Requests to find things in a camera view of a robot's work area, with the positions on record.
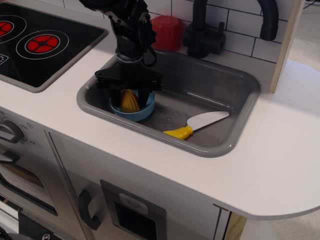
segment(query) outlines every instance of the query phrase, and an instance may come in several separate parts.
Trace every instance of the sink drain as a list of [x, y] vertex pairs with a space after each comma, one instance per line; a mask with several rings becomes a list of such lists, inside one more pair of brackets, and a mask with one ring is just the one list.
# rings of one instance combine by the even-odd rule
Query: sink drain
[[158, 131], [174, 130], [187, 125], [187, 114], [173, 109], [154, 112], [151, 117], [152, 126]]

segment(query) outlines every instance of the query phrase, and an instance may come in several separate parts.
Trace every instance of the control knob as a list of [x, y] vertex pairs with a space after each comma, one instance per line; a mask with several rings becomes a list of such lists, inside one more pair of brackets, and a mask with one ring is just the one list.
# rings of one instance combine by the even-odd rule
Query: control knob
[[5, 120], [0, 124], [0, 139], [16, 144], [24, 138], [24, 133], [12, 121]]

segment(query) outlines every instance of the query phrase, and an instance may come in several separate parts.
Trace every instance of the wooden panel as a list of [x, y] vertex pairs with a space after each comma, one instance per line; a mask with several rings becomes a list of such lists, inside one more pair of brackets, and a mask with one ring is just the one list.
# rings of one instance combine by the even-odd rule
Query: wooden panel
[[226, 229], [224, 240], [239, 240], [246, 222], [247, 219], [245, 217], [233, 212]]
[[288, 60], [290, 48], [292, 46], [292, 42], [294, 40], [294, 33], [298, 27], [299, 20], [302, 14], [303, 7], [305, 5], [305, 0], [294, 0], [292, 8], [291, 8], [291, 14], [288, 21], [288, 25], [285, 31], [284, 39], [282, 42], [281, 50], [279, 53], [278, 61], [274, 70], [272, 83], [270, 86], [269, 91], [271, 93], [275, 93], [276, 87], [279, 81], [279, 78], [281, 77], [281, 73], [283, 69], [285, 68], [285, 65]]

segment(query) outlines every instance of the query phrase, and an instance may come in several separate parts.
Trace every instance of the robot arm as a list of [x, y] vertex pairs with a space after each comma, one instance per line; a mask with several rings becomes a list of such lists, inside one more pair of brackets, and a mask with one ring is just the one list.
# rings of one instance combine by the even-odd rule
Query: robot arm
[[[152, 91], [160, 91], [163, 75], [147, 69], [157, 62], [151, 45], [156, 42], [147, 4], [143, 0], [79, 0], [85, 7], [100, 11], [111, 20], [117, 41], [118, 64], [95, 72], [97, 87], [107, 89], [112, 104], [121, 103], [121, 91], [138, 90], [138, 104], [143, 108]], [[154, 61], [145, 64], [144, 54], [150, 51]]]
[[144, 53], [153, 52], [156, 42], [147, 4], [143, 0], [80, 0], [87, 8], [100, 11], [111, 20], [117, 39], [116, 57], [130, 65], [143, 61]]

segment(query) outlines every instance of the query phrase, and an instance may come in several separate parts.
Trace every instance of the toy sink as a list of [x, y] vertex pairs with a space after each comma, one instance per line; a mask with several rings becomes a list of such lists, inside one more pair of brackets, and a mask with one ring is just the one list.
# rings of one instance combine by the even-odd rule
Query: toy sink
[[[116, 63], [113, 57], [102, 69]], [[113, 113], [109, 92], [96, 87], [95, 76], [79, 90], [77, 103], [88, 114], [197, 156], [219, 157], [235, 147], [260, 93], [253, 76], [169, 51], [157, 51], [157, 63], [150, 69], [163, 74], [162, 90], [154, 91], [154, 111], [139, 122]], [[186, 140], [163, 133], [185, 127], [190, 117], [213, 111], [230, 115], [194, 131]]]

